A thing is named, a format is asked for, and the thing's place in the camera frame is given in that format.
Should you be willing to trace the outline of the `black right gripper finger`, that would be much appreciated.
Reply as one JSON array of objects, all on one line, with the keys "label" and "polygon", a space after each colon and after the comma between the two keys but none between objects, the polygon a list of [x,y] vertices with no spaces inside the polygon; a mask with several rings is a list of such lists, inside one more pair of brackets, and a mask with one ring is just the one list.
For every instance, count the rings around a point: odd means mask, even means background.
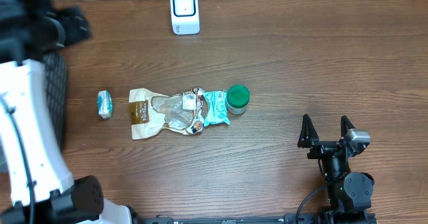
[{"label": "black right gripper finger", "polygon": [[319,143],[319,137],[308,114],[303,115],[302,129],[298,140],[299,148],[312,148]]},{"label": "black right gripper finger", "polygon": [[340,127],[341,127],[341,138],[351,139],[351,135],[352,135],[355,127],[346,115],[341,117]]}]

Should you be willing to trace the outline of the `teal white small carton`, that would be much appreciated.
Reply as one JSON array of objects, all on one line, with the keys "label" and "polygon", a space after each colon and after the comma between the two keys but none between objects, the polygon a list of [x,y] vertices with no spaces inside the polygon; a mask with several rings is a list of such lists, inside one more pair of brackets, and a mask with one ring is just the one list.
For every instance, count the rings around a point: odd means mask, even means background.
[{"label": "teal white small carton", "polygon": [[97,99],[98,115],[103,119],[109,119],[113,115],[113,103],[110,93],[107,90],[98,92]]}]

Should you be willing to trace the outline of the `green lid jar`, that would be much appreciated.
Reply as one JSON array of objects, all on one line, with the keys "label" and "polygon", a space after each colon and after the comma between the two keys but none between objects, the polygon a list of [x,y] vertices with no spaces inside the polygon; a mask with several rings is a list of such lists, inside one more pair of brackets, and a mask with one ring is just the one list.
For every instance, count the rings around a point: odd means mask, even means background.
[{"label": "green lid jar", "polygon": [[234,85],[227,91],[227,109],[234,115],[243,114],[247,110],[250,91],[243,85]]}]

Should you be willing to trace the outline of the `light green wipes packet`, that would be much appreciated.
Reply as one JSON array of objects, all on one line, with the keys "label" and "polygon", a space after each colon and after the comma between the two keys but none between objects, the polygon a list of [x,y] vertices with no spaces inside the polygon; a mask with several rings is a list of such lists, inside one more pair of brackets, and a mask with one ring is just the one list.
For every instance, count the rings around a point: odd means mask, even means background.
[{"label": "light green wipes packet", "polygon": [[204,99],[208,105],[204,127],[216,124],[230,125],[227,113],[226,94],[226,90],[215,90],[204,93]]}]

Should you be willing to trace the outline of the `clear brown snack bag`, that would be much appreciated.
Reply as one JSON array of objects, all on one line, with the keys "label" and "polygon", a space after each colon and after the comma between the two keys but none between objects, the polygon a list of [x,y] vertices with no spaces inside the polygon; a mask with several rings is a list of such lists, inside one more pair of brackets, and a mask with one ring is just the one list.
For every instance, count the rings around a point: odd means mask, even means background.
[{"label": "clear brown snack bag", "polygon": [[167,96],[146,88],[129,92],[131,133],[134,140],[151,138],[161,130],[193,135],[203,130],[205,91],[193,88]]}]

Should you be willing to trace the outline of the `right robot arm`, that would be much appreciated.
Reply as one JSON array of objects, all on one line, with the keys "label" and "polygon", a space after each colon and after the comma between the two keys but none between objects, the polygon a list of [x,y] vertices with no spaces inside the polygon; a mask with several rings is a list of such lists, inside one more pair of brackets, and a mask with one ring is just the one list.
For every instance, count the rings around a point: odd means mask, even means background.
[{"label": "right robot arm", "polygon": [[376,223],[374,214],[368,214],[375,181],[368,173],[352,172],[349,158],[362,154],[370,144],[367,131],[357,129],[347,116],[340,120],[340,139],[321,141],[308,114],[302,117],[302,129],[298,139],[299,148],[307,148],[307,158],[318,161],[318,168],[325,184],[312,191],[300,203],[294,222],[298,223],[304,204],[322,191],[328,195],[328,206],[321,207],[307,218],[311,223]]}]

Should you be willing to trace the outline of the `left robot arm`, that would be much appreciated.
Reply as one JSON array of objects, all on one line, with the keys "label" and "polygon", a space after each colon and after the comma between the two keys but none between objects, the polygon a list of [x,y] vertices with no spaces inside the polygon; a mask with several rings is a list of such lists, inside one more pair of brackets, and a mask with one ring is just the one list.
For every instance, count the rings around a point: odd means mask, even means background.
[{"label": "left robot arm", "polygon": [[79,7],[1,0],[1,147],[12,200],[2,223],[138,222],[103,196],[95,176],[73,177],[51,121],[47,91],[66,78],[48,74],[43,56],[90,36]]}]

